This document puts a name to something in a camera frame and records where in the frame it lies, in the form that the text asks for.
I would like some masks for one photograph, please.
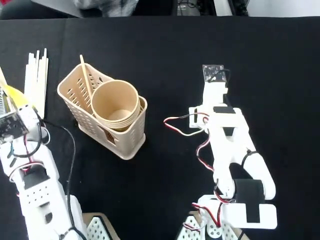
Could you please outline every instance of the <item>white wall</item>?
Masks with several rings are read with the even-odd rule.
[[[320,0],[250,0],[251,17],[320,16]]]

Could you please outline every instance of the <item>wooden stick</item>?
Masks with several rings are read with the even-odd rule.
[[[89,98],[92,99],[91,83],[90,83],[89,80],[88,80],[86,65],[85,65],[84,57],[82,56],[82,54],[80,55],[80,61],[81,61],[81,67],[82,67],[82,71],[83,71],[83,75],[84,75],[84,80],[85,80],[85,84],[86,84],[86,89],[87,89],[87,91],[88,91]]]
[[[2,88],[2,90],[6,90],[6,86],[7,86],[7,81],[5,79],[5,75],[2,72],[2,69],[0,67],[0,88]]]

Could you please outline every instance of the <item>black fabric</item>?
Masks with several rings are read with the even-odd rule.
[[[131,17],[0,22],[0,66],[23,90],[28,53],[46,47],[47,119],[76,139],[72,193],[83,212],[106,214],[122,240],[174,239],[213,178],[195,157],[206,135],[183,137],[163,119],[202,102],[202,64],[232,70],[229,100],[241,108],[276,185],[278,227],[248,229],[251,240],[316,239],[320,18]],[[82,133],[58,97],[79,54],[101,72],[131,82],[148,101],[147,140],[121,160]],[[186,120],[176,125],[188,129]],[[66,183],[72,143],[49,127],[49,148]],[[210,150],[203,158],[211,163]],[[27,239],[15,186],[0,174],[2,239]]]

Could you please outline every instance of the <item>utensil holder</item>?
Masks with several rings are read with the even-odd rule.
[[[92,92],[102,83],[114,80],[85,63]],[[79,129],[124,160],[132,159],[146,140],[145,119],[148,103],[139,96],[140,111],[136,120],[123,132],[102,126],[95,118],[81,64],[58,85],[57,92],[78,122]]]

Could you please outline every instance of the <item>circuit board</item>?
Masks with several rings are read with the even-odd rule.
[[[223,65],[202,65],[203,78],[205,82],[208,82],[219,70],[224,69]],[[213,78],[215,82],[226,82],[227,77],[225,72],[220,72]]]
[[[19,114],[9,112],[0,117],[0,144],[19,138],[29,131]]]

